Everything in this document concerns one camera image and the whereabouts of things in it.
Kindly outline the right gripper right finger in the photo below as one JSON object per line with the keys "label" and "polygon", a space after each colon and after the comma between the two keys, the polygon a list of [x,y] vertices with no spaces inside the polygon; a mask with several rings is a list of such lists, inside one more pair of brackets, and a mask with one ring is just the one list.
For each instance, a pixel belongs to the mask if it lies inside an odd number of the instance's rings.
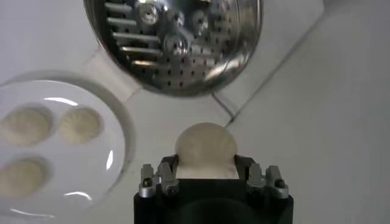
{"label": "right gripper right finger", "polygon": [[267,194],[272,198],[289,197],[289,187],[278,166],[269,166],[263,173],[260,164],[252,158],[235,155],[234,162],[239,179],[246,181],[250,193]]}

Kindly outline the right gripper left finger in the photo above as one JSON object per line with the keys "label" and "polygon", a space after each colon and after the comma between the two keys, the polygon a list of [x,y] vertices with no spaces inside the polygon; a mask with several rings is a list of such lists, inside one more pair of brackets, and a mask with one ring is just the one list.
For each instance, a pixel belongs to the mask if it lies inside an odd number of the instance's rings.
{"label": "right gripper left finger", "polygon": [[143,164],[138,195],[151,198],[157,193],[158,185],[163,195],[173,197],[179,193],[179,180],[176,178],[179,157],[177,155],[163,157],[157,171],[151,164]]}

